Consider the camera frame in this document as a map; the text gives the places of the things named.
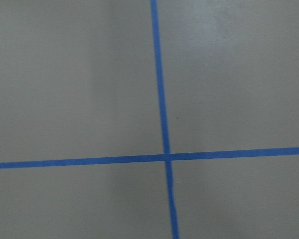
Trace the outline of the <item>blue tape line crosswise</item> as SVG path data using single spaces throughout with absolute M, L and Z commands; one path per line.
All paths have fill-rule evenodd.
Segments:
M 96 158 L 79 158 L 79 159 L 20 161 L 20 162 L 0 162 L 0 169 L 166 162 L 166 161 L 172 162 L 172 161 L 182 161 L 182 160 L 228 159 L 228 158 L 244 158 L 244 157 L 286 156 L 286 155 L 299 155 L 299 147 L 157 154 L 157 155 L 135 155 L 135 156 L 117 156 L 117 157 L 96 157 Z

